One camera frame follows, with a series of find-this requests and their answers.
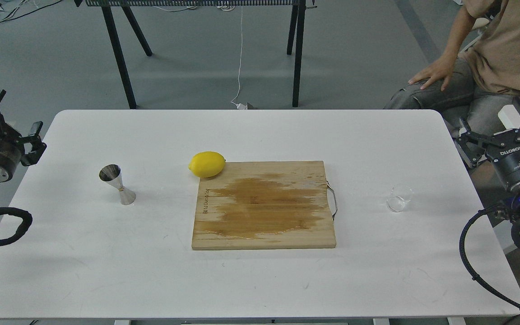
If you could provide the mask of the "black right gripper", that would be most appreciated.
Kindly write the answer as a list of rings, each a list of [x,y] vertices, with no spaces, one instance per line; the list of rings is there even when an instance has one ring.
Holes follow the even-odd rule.
[[[520,98],[514,97],[512,104],[520,114]],[[486,157],[492,162],[504,189],[517,191],[520,187],[520,127],[516,129],[514,137],[501,140],[506,146],[500,148],[499,139],[474,132],[466,119],[460,118],[460,124],[460,134],[454,138],[454,144],[465,167],[478,167],[486,152]]]

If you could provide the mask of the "person's bare hand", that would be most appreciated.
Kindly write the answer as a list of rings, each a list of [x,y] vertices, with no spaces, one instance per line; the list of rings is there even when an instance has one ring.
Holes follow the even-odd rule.
[[[452,80],[457,54],[442,54],[435,62],[429,64],[426,68],[417,72],[407,83],[412,85],[424,80],[421,90],[428,89],[429,86],[436,82],[441,82],[440,90],[445,91],[446,87]]]

